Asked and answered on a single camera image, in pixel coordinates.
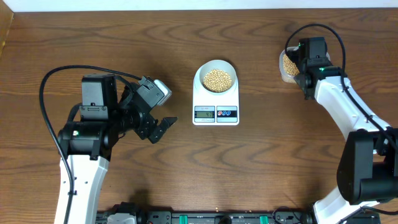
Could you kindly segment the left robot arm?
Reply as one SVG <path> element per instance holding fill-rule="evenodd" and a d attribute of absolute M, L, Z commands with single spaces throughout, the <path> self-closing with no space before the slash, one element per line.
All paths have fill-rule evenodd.
<path fill-rule="evenodd" d="M 160 80 L 130 83 L 115 74 L 91 74 L 82 78 L 81 90 L 82 102 L 58 133 L 67 164 L 60 165 L 56 223 L 94 223 L 113 146 L 129 131 L 155 144 L 177 121 L 150 114 L 172 94 Z"/>

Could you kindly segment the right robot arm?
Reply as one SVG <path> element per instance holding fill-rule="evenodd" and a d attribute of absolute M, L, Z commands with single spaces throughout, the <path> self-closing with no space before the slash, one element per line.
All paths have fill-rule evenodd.
<path fill-rule="evenodd" d="M 301 223 L 370 221 L 370 215 L 358 215 L 376 213 L 376 205 L 397 198 L 397 129 L 375 115 L 345 71 L 331 63 L 323 37 L 300 39 L 282 54 L 298 68 L 294 80 L 305 99 L 322 105 L 345 138 L 337 186 L 312 205 Z"/>

